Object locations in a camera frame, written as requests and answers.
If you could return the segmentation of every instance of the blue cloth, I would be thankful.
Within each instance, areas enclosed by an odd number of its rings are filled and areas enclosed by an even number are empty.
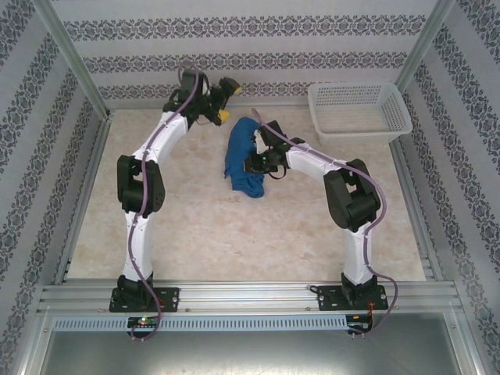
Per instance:
[[[243,117],[234,125],[229,136],[226,154],[226,170],[224,177],[231,177],[233,190],[243,191],[251,198],[261,198],[264,195],[264,175],[244,171],[243,163],[255,151],[252,140],[259,123],[248,117]]]

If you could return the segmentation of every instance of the wire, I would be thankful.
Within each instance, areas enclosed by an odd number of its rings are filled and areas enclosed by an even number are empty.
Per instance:
[[[382,211],[380,212],[379,217],[375,221],[373,221],[365,229],[365,231],[363,232],[362,255],[363,255],[363,260],[365,262],[365,267],[373,275],[375,275],[376,277],[379,277],[381,279],[389,280],[390,282],[392,282],[392,284],[394,285],[394,297],[392,299],[391,304],[389,305],[389,308],[387,309],[387,312],[384,314],[384,316],[382,316],[382,318],[380,319],[380,321],[378,322],[378,324],[374,328],[372,328],[372,330],[370,330],[369,332],[367,332],[365,335],[372,334],[375,330],[377,330],[387,320],[387,318],[391,314],[392,309],[394,308],[394,306],[396,304],[396,300],[398,299],[398,283],[396,283],[396,280],[394,280],[390,276],[383,275],[382,273],[378,273],[377,271],[375,271],[372,268],[372,266],[370,265],[370,261],[368,260],[368,233],[374,227],[376,227],[384,219],[385,214],[386,214],[386,212],[388,210],[388,201],[387,201],[387,199],[385,197],[384,192],[382,191],[382,188],[380,187],[380,185],[372,177],[370,177],[368,174],[364,173],[363,171],[358,170],[358,169],[356,169],[356,168],[354,168],[352,166],[348,166],[347,164],[345,164],[343,162],[338,162],[336,159],[333,159],[330,156],[325,155],[322,152],[319,152],[319,151],[317,151],[317,150],[315,150],[313,148],[306,148],[306,147],[304,147],[302,145],[296,144],[295,142],[293,142],[290,139],[288,139],[287,137],[285,137],[283,134],[278,133],[277,131],[275,131],[272,127],[270,127],[267,123],[265,123],[262,120],[262,117],[257,112],[257,109],[252,108],[252,113],[255,115],[255,117],[257,117],[257,120],[259,121],[259,123],[262,126],[264,126],[271,133],[273,133],[274,135],[276,135],[277,137],[279,137],[282,141],[287,142],[289,145],[291,145],[293,147],[296,147],[299,150],[302,150],[304,152],[308,152],[308,153],[310,153],[310,154],[312,154],[314,156],[317,156],[318,158],[324,160],[327,163],[330,163],[330,164],[332,164],[334,166],[338,166],[340,168],[344,168],[344,169],[346,169],[346,170],[348,170],[350,172],[356,173],[357,175],[363,177],[365,180],[367,180],[368,182],[370,182],[373,185],[373,187],[375,188],[375,190],[377,191],[378,195],[380,196],[380,201],[382,203],[381,204]]]
[[[146,341],[149,338],[151,338],[152,336],[154,336],[154,334],[158,330],[160,322],[162,320],[162,306],[159,302],[159,299],[156,296],[155,291],[153,291],[152,287],[149,286],[148,282],[146,281],[146,279],[142,275],[141,270],[139,269],[137,263],[135,262],[134,253],[132,252],[132,238],[134,236],[135,227],[138,224],[139,217],[144,214],[144,212],[146,210],[146,205],[148,203],[148,181],[146,178],[146,159],[148,158],[149,150],[151,149],[151,146],[152,146],[153,142],[155,141],[155,139],[158,137],[158,134],[163,129],[165,129],[165,127],[170,123],[170,121],[172,121],[178,114],[180,114],[184,110],[184,108],[186,108],[186,106],[189,104],[189,102],[195,96],[195,92],[196,92],[196,89],[198,88],[198,82],[199,82],[199,71],[198,71],[198,67],[196,66],[196,64],[194,64],[192,62],[191,65],[195,68],[195,74],[196,74],[195,85],[194,85],[193,89],[191,90],[191,93],[187,97],[186,101],[184,103],[182,103],[182,105],[173,113],[173,115],[170,116],[167,119],[167,121],[165,121],[162,124],[162,126],[159,127],[155,131],[155,133],[153,133],[153,135],[151,136],[151,139],[149,140],[149,142],[147,143],[147,145],[145,147],[144,153],[142,154],[142,160],[141,160],[142,186],[143,186],[142,206],[141,206],[141,210],[134,215],[134,220],[132,220],[132,226],[130,228],[130,233],[129,233],[128,241],[127,241],[127,248],[128,248],[128,255],[130,257],[130,262],[132,263],[132,267],[134,268],[135,272],[139,276],[139,279],[141,280],[141,282],[145,286],[148,293],[153,297],[153,300],[155,301],[156,309],[158,310],[158,316],[156,317],[157,321],[156,321],[155,327],[153,328],[153,331],[151,331],[145,337],[134,336],[134,331],[138,326],[132,327],[132,330],[130,332],[130,336],[132,337],[132,340],[134,340],[134,341]],[[177,70],[177,77],[179,78],[179,80],[181,80],[181,75],[180,75],[181,69],[182,69],[182,66],[179,66],[179,69]]]

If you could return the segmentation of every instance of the purple cable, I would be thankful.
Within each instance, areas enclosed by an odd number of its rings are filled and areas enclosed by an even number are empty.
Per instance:
[[[357,175],[363,177],[365,180],[367,180],[368,182],[370,182],[373,185],[373,187],[375,188],[375,190],[377,191],[378,195],[380,196],[380,201],[382,203],[381,204],[382,211],[380,213],[380,216],[373,223],[371,223],[365,229],[365,232],[363,233],[362,255],[363,255],[363,259],[365,261],[366,268],[373,275],[375,275],[375,276],[377,276],[377,277],[379,277],[381,279],[389,280],[390,282],[392,282],[392,284],[394,285],[394,297],[392,299],[391,304],[389,305],[389,308],[387,309],[387,312],[384,314],[384,316],[382,316],[382,318],[380,319],[379,323],[374,328],[372,328],[372,330],[370,330],[369,332],[366,333],[366,335],[372,334],[376,329],[378,329],[378,327],[380,327],[385,322],[385,320],[387,320],[387,318],[389,317],[389,314],[391,313],[392,309],[394,308],[394,306],[396,304],[396,300],[398,299],[398,283],[396,283],[396,280],[394,280],[390,276],[386,276],[386,275],[383,275],[382,273],[378,273],[376,270],[374,270],[371,267],[370,262],[368,260],[368,237],[367,237],[368,233],[382,221],[382,219],[385,217],[385,214],[386,214],[386,212],[388,210],[388,201],[385,198],[385,194],[382,191],[382,188],[380,187],[380,185],[372,177],[370,177],[369,175],[367,175],[363,171],[357,170],[356,168],[353,168],[352,166],[348,166],[347,164],[344,164],[342,162],[338,162],[337,160],[331,158],[328,155],[323,154],[322,152],[319,152],[319,151],[314,150],[312,148],[306,148],[304,146],[298,145],[295,142],[291,141],[290,139],[286,138],[284,135],[278,133],[277,131],[275,131],[272,127],[270,127],[269,125],[267,125],[267,123],[265,123],[262,120],[261,116],[259,115],[259,113],[257,112],[257,110],[255,108],[252,108],[252,113],[255,115],[255,117],[257,117],[257,120],[259,121],[259,123],[261,125],[263,125],[271,133],[273,133],[274,135],[276,135],[277,137],[279,137],[282,141],[287,142],[289,145],[294,146],[294,147],[298,148],[299,150],[302,150],[304,152],[308,152],[308,153],[310,153],[310,154],[312,154],[314,156],[317,156],[318,158],[324,160],[327,163],[331,163],[331,164],[333,164],[335,166],[338,166],[340,168],[344,168],[344,169],[349,170],[349,171],[351,171],[353,173],[356,173]]]
[[[148,293],[155,300],[156,308],[158,309],[158,316],[156,317],[158,321],[156,322],[155,328],[153,328],[153,330],[148,334],[148,336],[143,337],[143,338],[135,337],[134,331],[138,326],[132,327],[130,335],[132,337],[132,340],[134,340],[134,341],[146,341],[149,338],[151,338],[158,330],[160,322],[162,320],[162,306],[159,303],[159,299],[156,296],[155,291],[153,291],[152,287],[149,286],[148,282],[146,281],[146,279],[142,275],[141,270],[139,269],[137,263],[135,262],[134,253],[132,252],[132,238],[134,236],[135,226],[138,223],[139,216],[142,216],[142,214],[146,210],[146,205],[148,203],[148,182],[146,180],[146,159],[148,158],[148,155],[149,155],[149,149],[151,148],[156,137],[158,137],[158,134],[163,129],[165,129],[165,127],[170,123],[170,121],[172,121],[175,118],[175,116],[177,116],[179,113],[181,113],[183,111],[184,108],[186,108],[186,106],[189,104],[189,102],[195,96],[196,89],[198,88],[199,73],[198,73],[198,67],[194,63],[192,63],[192,66],[195,68],[195,72],[196,72],[195,85],[193,87],[193,90],[191,91],[191,93],[187,97],[186,101],[184,103],[182,103],[182,105],[177,109],[177,111],[175,111],[173,113],[173,115],[170,116],[168,118],[168,120],[165,121],[165,123],[163,123],[162,126],[159,127],[158,130],[151,136],[151,139],[147,143],[145,150],[144,150],[144,153],[142,154],[142,160],[141,160],[142,187],[143,187],[142,206],[141,206],[141,211],[137,212],[134,215],[134,220],[132,221],[132,226],[130,228],[130,233],[128,236],[127,247],[128,247],[128,255],[130,257],[130,262],[132,263],[132,267],[134,268],[135,272],[139,276],[139,279],[141,279],[141,282],[144,284]],[[180,79],[180,70],[181,70],[181,66],[179,66],[179,69],[177,71],[177,76],[179,77],[179,79]]]

